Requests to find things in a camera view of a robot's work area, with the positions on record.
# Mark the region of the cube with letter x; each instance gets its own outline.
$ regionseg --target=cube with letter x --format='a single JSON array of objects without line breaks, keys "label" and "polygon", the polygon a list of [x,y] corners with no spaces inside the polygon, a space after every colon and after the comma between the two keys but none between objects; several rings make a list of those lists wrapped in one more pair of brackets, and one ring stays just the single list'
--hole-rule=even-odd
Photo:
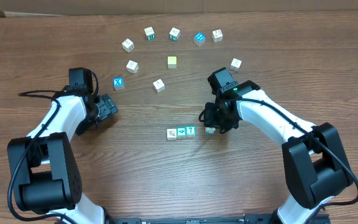
[{"label": "cube with letter x", "polygon": [[124,80],[121,77],[117,77],[113,79],[114,88],[116,90],[123,90],[124,89]]}]

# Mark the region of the wooden table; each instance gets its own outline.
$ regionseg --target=wooden table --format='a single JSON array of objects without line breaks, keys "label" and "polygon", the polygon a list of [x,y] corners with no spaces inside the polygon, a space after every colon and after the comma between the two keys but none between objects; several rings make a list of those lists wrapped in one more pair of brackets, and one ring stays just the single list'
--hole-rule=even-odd
[{"label": "wooden table", "polygon": [[[156,39],[146,41],[149,26]],[[168,39],[172,27],[181,30],[178,42]],[[216,29],[222,42],[211,40]],[[193,43],[197,32],[206,35],[202,47]],[[135,43],[131,53],[122,49],[126,38]],[[167,69],[168,56],[178,57],[177,69]],[[207,136],[198,122],[214,100],[207,77],[233,58],[242,60],[232,73],[240,83],[252,80],[295,115],[337,127],[358,176],[358,11],[0,19],[0,223],[20,223],[6,205],[6,146],[50,108],[17,94],[60,90],[74,67],[95,71],[99,92],[119,108],[71,142],[94,203],[114,217],[271,213],[289,194],[280,147],[249,123]],[[139,63],[138,73],[126,71],[128,60]],[[124,78],[125,90],[114,90],[113,77]],[[166,88],[157,94],[159,78]],[[167,141],[167,128],[188,124],[197,127],[195,139]],[[353,185],[336,200],[355,195]],[[358,204],[327,212],[333,223],[358,223]]]}]

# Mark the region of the cardboard box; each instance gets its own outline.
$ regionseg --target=cardboard box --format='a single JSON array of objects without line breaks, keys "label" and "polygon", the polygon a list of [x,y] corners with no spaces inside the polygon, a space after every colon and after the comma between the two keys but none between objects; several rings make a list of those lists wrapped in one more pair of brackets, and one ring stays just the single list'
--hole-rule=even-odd
[{"label": "cardboard box", "polygon": [[7,16],[356,10],[358,0],[0,0]]}]

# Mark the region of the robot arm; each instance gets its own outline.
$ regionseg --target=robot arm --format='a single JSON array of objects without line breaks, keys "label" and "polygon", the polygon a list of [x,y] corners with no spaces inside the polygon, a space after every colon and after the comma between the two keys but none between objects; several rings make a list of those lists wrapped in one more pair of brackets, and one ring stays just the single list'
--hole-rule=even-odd
[{"label": "robot arm", "polygon": [[[242,97],[264,101],[273,105],[308,132],[312,131],[311,127],[315,126],[315,124],[296,117],[286,109],[276,104],[263,90],[253,90],[244,94]],[[258,127],[279,146],[287,142],[290,137],[298,138],[304,135],[303,132],[295,129],[282,116],[264,105],[248,101],[238,101],[237,110],[240,119],[248,121]]]},{"label": "robot arm", "polygon": [[[206,127],[218,128],[223,134],[237,129],[239,120],[248,121],[282,147],[285,179],[291,196],[272,215],[278,223],[305,223],[320,205],[353,183],[350,173],[345,171],[345,167],[350,170],[350,166],[341,139],[332,125],[316,126],[296,117],[273,102],[252,81],[238,84],[226,68],[215,71],[208,82],[216,99],[215,103],[206,103],[200,114],[199,120]],[[323,152],[315,141],[329,148],[345,167]],[[323,153],[323,156],[313,162],[312,153]]]},{"label": "robot arm", "polygon": [[[11,175],[27,145],[34,142],[13,181],[15,201],[22,211],[31,210],[39,215],[64,214],[75,223],[104,223],[104,210],[82,193],[80,172],[70,147],[74,133],[81,135],[118,112],[109,95],[97,96],[98,84],[92,94],[92,74],[85,68],[70,69],[69,85],[53,96],[60,104],[59,110],[58,103],[52,101],[50,111],[27,137],[9,142]],[[46,130],[35,138],[56,111]],[[50,171],[32,172],[31,168],[47,163],[50,163]]]}]

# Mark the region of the white cube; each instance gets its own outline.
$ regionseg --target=white cube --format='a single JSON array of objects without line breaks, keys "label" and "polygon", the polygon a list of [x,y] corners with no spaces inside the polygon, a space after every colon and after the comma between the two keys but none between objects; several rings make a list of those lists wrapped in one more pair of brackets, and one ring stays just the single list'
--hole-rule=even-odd
[{"label": "white cube", "polygon": [[212,31],[212,39],[214,42],[219,42],[223,40],[223,34],[221,30]]},{"label": "white cube", "polygon": [[176,140],[177,139],[177,130],[176,129],[167,129],[167,139]]},{"label": "white cube", "polygon": [[207,127],[205,127],[205,133],[206,134],[215,134],[216,129],[215,128],[207,128]]},{"label": "white cube", "polygon": [[234,58],[233,61],[231,62],[230,70],[238,72],[240,69],[240,65],[241,65],[241,61]]},{"label": "white cube", "polygon": [[171,32],[169,32],[169,39],[173,41],[178,41],[179,36],[180,36],[180,30],[172,27]]},{"label": "white cube", "polygon": [[161,79],[153,82],[153,86],[154,86],[155,91],[157,91],[157,93],[159,93],[159,92],[161,92],[162,90],[165,89],[165,85],[164,85],[164,83],[162,82]]},{"label": "white cube", "polygon": [[177,128],[177,139],[186,138],[186,128]]},{"label": "white cube", "polygon": [[153,27],[148,27],[148,28],[144,29],[144,32],[146,33],[147,40],[152,40],[155,38]]},{"label": "white cube", "polygon": [[168,68],[176,68],[177,67],[177,58],[176,56],[168,57]]},{"label": "white cube", "polygon": [[124,50],[126,50],[127,52],[131,52],[131,50],[133,50],[135,48],[135,45],[134,43],[129,40],[129,39],[126,39],[123,43],[122,43],[122,48]]},{"label": "white cube", "polygon": [[127,64],[128,72],[136,73],[138,69],[139,69],[139,66],[137,65],[136,62],[131,61],[131,60],[128,62],[128,64]]}]

